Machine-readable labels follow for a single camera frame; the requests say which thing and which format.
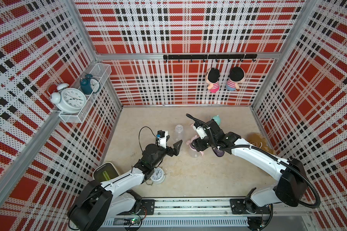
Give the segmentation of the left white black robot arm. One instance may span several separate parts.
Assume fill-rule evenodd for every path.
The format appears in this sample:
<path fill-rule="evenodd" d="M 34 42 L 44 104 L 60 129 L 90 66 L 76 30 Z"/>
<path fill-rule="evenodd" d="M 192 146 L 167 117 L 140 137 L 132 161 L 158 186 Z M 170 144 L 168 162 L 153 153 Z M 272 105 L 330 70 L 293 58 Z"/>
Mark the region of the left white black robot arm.
<path fill-rule="evenodd" d="M 146 146 L 142 158 L 126 173 L 104 182 L 89 182 L 67 213 L 68 223 L 76 226 L 74 230 L 97 231 L 107 218 L 121 213 L 146 212 L 142 197 L 132 188 L 150 180 L 165 156 L 179 155 L 182 140 L 169 147 L 168 139 L 168 136 L 157 135 L 155 143 Z"/>

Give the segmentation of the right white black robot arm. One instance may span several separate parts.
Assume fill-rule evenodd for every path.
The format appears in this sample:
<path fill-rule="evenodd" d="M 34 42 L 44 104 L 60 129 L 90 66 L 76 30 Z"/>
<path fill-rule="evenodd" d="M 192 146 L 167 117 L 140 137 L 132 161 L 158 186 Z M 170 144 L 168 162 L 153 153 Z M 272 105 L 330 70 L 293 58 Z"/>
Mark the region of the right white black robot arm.
<path fill-rule="evenodd" d="M 263 189 L 251 189 L 244 198 L 243 210 L 255 214 L 257 209 L 275 203 L 284 203 L 290 207 L 320 207 L 319 193 L 306 176 L 304 166 L 299 160 L 277 157 L 236 133 L 224 133 L 214 120 L 203 122 L 193 118 L 193 121 L 192 127 L 198 137 L 190 146 L 197 152 L 211 148 L 218 157 L 229 153 L 255 165 L 275 180 L 274 184 Z"/>

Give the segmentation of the clear baby bottle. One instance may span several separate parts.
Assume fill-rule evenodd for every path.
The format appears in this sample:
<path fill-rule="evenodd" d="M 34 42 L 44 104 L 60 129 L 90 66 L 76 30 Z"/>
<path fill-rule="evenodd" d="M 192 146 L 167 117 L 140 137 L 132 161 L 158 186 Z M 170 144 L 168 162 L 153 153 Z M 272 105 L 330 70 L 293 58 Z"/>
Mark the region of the clear baby bottle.
<path fill-rule="evenodd" d="M 202 157 L 203 156 L 203 153 L 202 152 L 197 152 L 196 150 L 192 150 L 190 152 L 190 156 L 192 158 L 199 158 L 199 157 Z"/>
<path fill-rule="evenodd" d="M 174 130 L 175 142 L 183 140 L 183 138 L 184 138 L 184 127 L 182 125 L 176 125 Z"/>

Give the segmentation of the mint green bottle cap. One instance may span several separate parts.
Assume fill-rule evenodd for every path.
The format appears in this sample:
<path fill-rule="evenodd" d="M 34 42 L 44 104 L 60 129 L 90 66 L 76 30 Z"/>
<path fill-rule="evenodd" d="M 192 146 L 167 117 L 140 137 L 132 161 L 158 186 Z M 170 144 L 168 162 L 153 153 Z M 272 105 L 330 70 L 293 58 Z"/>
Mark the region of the mint green bottle cap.
<path fill-rule="evenodd" d="M 219 115 L 215 115 L 212 117 L 212 120 L 215 121 L 217 123 L 218 126 L 221 125 L 221 118 Z"/>

